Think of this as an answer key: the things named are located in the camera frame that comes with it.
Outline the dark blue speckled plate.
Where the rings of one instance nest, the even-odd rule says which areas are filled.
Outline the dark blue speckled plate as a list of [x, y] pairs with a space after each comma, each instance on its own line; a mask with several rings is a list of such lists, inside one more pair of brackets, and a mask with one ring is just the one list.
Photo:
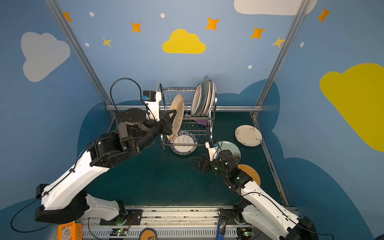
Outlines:
[[168, 140], [173, 143], [175, 138], [178, 136], [178, 132], [180, 130], [180, 127], [182, 125], [183, 116], [184, 116], [184, 96], [182, 94], [178, 94], [172, 104], [170, 110], [176, 110], [176, 113], [172, 115], [174, 117], [173, 123], [172, 123], [172, 134], [170, 136], [167, 136]]

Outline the green rim lettered plate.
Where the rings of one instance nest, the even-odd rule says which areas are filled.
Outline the green rim lettered plate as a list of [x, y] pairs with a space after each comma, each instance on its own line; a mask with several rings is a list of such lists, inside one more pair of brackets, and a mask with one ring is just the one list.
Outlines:
[[198, 147], [197, 138], [191, 134], [182, 134], [174, 139], [171, 150], [181, 156], [192, 154]]

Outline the orange sunburst plate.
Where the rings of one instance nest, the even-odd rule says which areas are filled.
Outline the orange sunburst plate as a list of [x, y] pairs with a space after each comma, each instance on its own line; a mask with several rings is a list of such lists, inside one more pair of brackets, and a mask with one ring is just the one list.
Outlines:
[[201, 84], [198, 84], [194, 93], [193, 102], [191, 105], [191, 115], [194, 116], [197, 112], [197, 109], [200, 105], [202, 97], [202, 86]]
[[212, 105], [211, 116], [213, 116], [217, 107], [217, 86], [214, 82], [213, 82], [213, 93], [212, 93], [211, 105]]

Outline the plain pale green plate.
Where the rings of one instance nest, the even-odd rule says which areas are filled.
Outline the plain pale green plate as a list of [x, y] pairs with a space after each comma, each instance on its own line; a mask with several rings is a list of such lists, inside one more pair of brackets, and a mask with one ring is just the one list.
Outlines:
[[195, 113], [196, 116], [201, 116], [204, 112], [209, 91], [209, 76], [205, 76], [201, 82], [201, 101]]

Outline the white cloud motif plate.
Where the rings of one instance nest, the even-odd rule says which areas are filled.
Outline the white cloud motif plate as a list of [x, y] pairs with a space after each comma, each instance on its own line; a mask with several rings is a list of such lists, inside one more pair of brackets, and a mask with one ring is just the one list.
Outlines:
[[214, 91], [214, 83], [212, 80], [209, 80], [209, 94], [208, 94], [208, 98], [207, 98], [206, 108], [204, 111], [205, 116], [207, 116], [209, 114], [210, 109], [212, 107], [211, 103], [212, 103], [213, 91]]

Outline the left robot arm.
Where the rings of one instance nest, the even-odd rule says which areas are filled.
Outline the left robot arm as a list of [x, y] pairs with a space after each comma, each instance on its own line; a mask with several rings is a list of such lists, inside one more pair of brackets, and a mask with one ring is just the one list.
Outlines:
[[107, 201], [88, 194], [85, 187], [119, 163], [137, 156], [158, 135], [171, 136], [180, 129], [184, 110], [161, 111], [159, 120], [147, 118], [142, 109], [128, 109], [116, 118], [115, 132], [92, 141], [76, 163], [50, 185], [39, 185], [41, 205], [35, 220], [66, 224], [80, 218], [96, 218], [111, 225], [123, 225], [128, 212], [121, 200]]

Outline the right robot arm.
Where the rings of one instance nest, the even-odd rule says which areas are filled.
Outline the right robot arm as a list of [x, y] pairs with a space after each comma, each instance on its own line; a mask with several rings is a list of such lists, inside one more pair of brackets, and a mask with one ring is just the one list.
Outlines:
[[234, 208], [241, 219], [272, 240], [318, 240], [314, 223], [300, 218], [271, 198], [259, 184], [241, 170], [229, 150], [192, 158], [198, 171], [222, 175], [225, 184], [243, 200]]

